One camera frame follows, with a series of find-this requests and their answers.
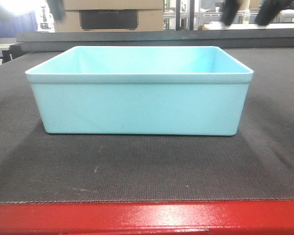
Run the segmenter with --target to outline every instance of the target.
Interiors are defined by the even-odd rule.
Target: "table surface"
[[[0,203],[294,199],[294,48],[227,49],[255,71],[233,137],[50,135],[24,71],[0,66]]]
[[[244,23],[234,23],[228,29],[268,29],[268,28],[294,28],[294,23],[271,23],[265,27],[258,26],[257,24],[244,24]],[[209,23],[204,24],[203,29],[206,30],[219,30],[221,28],[220,23]]]
[[[11,45],[13,45],[13,43],[0,43],[0,50],[10,50]]]

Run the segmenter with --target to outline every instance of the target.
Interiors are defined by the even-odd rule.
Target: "plastic bin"
[[[253,71],[218,47],[74,47],[26,74],[48,133],[230,136]]]

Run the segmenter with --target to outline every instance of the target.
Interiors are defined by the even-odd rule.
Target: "red table edge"
[[[0,204],[0,234],[294,234],[294,200]]]

